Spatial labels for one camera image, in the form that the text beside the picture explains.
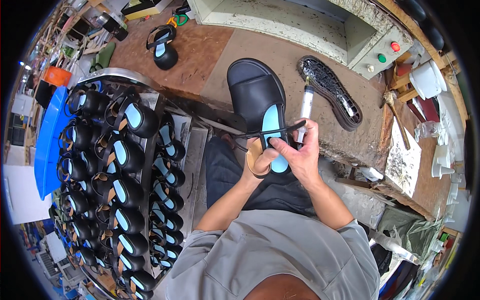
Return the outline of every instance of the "syringe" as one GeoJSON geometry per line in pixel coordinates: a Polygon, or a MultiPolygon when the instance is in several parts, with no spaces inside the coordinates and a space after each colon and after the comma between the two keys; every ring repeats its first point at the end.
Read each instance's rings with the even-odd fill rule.
{"type": "MultiPolygon", "coordinates": [[[[313,101],[313,87],[309,85],[309,77],[305,79],[305,88],[303,93],[303,100],[301,102],[300,118],[310,119],[312,113],[312,101],[313,101]]],[[[305,126],[299,128],[299,135],[297,137],[297,143],[303,143],[303,136],[307,132],[305,126]]]]}

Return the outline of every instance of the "green-handled scissors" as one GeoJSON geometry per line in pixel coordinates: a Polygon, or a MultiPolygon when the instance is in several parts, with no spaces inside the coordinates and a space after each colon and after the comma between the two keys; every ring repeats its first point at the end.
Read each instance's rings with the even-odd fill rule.
{"type": "Polygon", "coordinates": [[[176,14],[174,10],[172,10],[172,17],[168,20],[167,25],[172,23],[173,27],[177,28],[178,26],[182,26],[183,24],[187,23],[188,16],[185,14],[176,14]],[[184,17],[185,19],[180,22],[180,17],[184,17]]]}

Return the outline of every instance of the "green button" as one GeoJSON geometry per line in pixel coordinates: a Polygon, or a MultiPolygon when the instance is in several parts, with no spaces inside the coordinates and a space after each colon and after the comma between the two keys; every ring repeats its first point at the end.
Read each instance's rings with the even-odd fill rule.
{"type": "Polygon", "coordinates": [[[386,62],[387,61],[387,58],[385,57],[385,55],[383,55],[382,53],[380,53],[378,55],[378,61],[379,62],[386,62]]]}

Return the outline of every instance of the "gray t-shirt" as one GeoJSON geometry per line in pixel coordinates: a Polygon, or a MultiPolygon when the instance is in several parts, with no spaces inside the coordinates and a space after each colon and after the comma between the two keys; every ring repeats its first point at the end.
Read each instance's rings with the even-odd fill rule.
{"type": "Polygon", "coordinates": [[[277,274],[298,277],[321,300],[378,299],[380,274],[356,220],[333,230],[281,210],[242,211],[225,232],[193,231],[170,271],[166,298],[241,300],[277,274]]]}

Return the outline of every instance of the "fingernail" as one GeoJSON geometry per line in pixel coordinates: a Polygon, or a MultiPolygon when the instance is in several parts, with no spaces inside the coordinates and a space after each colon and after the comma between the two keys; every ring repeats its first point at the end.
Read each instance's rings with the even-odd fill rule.
{"type": "Polygon", "coordinates": [[[277,137],[271,137],[269,142],[270,142],[270,144],[272,144],[272,146],[275,146],[275,145],[278,144],[278,138],[277,137]]]}

